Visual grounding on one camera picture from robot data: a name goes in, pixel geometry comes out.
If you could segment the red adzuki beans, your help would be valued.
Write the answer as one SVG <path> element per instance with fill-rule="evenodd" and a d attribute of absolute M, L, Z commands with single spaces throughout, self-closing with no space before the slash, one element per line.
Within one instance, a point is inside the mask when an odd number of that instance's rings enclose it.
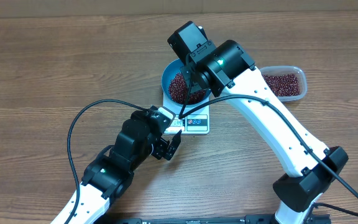
<path fill-rule="evenodd" d="M 276 96 L 296 96 L 300 94 L 299 79 L 293 73 L 263 75 L 263 78 Z"/>

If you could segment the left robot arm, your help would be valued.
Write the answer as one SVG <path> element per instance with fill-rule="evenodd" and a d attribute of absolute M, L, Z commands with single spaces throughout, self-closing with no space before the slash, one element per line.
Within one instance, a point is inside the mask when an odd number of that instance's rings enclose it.
<path fill-rule="evenodd" d="M 129 188 L 134 171 L 149 156 L 170 160 L 181 142 L 162 134 L 175 119 L 165 107 L 135 111 L 124 121 L 113 145 L 106 146 L 85 169 L 79 189 L 53 223 L 94 223 Z"/>

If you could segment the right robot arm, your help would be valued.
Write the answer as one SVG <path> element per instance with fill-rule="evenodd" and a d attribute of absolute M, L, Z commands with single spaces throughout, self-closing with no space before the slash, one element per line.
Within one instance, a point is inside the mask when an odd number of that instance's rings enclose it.
<path fill-rule="evenodd" d="M 167 40 L 184 63 L 183 73 L 214 96 L 225 96 L 278 157 L 284 175 L 273 189 L 280 199 L 276 223 L 305 223 L 312 204 L 348 161 L 339 146 L 310 134 L 273 94 L 250 55 L 233 40 L 215 46 L 189 21 Z"/>

